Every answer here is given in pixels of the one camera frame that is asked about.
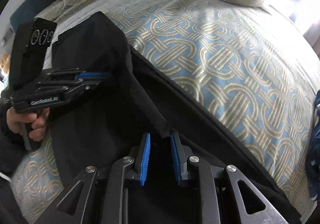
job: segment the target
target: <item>triangular cutout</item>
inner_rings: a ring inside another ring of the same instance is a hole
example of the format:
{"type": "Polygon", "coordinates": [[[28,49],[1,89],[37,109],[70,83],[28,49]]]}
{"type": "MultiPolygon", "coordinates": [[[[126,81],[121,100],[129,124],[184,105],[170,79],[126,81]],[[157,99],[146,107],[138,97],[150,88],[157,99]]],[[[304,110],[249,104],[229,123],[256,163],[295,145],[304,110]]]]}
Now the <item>triangular cutout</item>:
{"type": "Polygon", "coordinates": [[[58,203],[57,210],[73,216],[76,213],[84,181],[77,182],[68,194],[58,203]]]}
{"type": "Polygon", "coordinates": [[[245,210],[248,214],[254,214],[265,210],[265,204],[258,198],[258,196],[247,186],[247,184],[239,180],[238,187],[244,202],[245,210]]]}

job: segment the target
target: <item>bedsheet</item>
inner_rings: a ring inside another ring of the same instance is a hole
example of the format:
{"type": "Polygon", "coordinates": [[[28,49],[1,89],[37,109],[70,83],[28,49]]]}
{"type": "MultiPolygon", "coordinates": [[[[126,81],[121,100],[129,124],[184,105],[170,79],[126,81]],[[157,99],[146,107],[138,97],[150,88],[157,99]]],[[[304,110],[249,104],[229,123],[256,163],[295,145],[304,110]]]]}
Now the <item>bedsheet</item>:
{"type": "MultiPolygon", "coordinates": [[[[289,20],[272,9],[220,0],[63,0],[39,17],[58,23],[54,42],[97,11],[231,130],[292,205],[304,217],[309,214],[313,202],[304,162],[320,61],[289,20]]],[[[48,48],[44,68],[50,66],[48,48]]],[[[12,178],[12,190],[30,223],[63,188],[52,171],[50,144],[49,135],[12,178]]]]}

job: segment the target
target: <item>navy blue garment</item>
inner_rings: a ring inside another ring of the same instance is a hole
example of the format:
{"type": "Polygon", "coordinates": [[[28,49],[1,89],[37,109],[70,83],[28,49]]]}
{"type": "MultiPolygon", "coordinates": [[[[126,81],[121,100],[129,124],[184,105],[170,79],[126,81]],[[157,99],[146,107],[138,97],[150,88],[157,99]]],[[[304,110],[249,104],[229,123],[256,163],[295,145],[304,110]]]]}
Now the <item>navy blue garment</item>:
{"type": "Polygon", "coordinates": [[[315,100],[314,128],[306,158],[306,173],[312,200],[320,201],[320,90],[315,100]]]}

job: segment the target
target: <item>silver screw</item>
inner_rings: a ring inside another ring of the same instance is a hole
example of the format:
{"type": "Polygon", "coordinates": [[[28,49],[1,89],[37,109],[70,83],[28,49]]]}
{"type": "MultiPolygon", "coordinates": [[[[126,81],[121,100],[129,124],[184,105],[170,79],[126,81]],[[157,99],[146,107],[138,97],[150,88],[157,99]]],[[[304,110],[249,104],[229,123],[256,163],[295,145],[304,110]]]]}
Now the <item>silver screw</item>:
{"type": "Polygon", "coordinates": [[[197,156],[190,156],[190,157],[189,157],[189,160],[190,160],[191,162],[198,162],[198,161],[199,161],[199,157],[197,157],[197,156]]]}
{"type": "Polygon", "coordinates": [[[96,170],[96,168],[94,166],[88,166],[87,169],[85,169],[85,171],[87,173],[92,173],[96,170]]]}
{"type": "Polygon", "coordinates": [[[230,172],[235,172],[237,170],[237,168],[234,165],[230,164],[227,166],[227,170],[230,172]]]}
{"type": "Polygon", "coordinates": [[[130,156],[125,156],[125,157],[123,158],[123,162],[125,162],[125,163],[130,163],[130,162],[132,162],[132,160],[133,160],[133,158],[130,157],[130,156]]]}

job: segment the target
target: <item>patterned comforter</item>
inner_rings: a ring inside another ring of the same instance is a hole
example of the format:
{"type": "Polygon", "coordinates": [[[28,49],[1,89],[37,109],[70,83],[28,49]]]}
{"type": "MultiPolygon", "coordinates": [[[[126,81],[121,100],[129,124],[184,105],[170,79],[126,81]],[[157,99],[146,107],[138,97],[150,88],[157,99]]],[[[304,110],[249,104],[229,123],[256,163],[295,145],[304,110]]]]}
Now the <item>patterned comforter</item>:
{"type": "MultiPolygon", "coordinates": [[[[58,0],[39,16],[58,23],[56,41],[97,11],[230,129],[302,215],[310,212],[304,162],[320,61],[289,20],[220,0],[58,0]]],[[[63,189],[50,131],[17,169],[12,189],[30,223],[63,189]]]]}

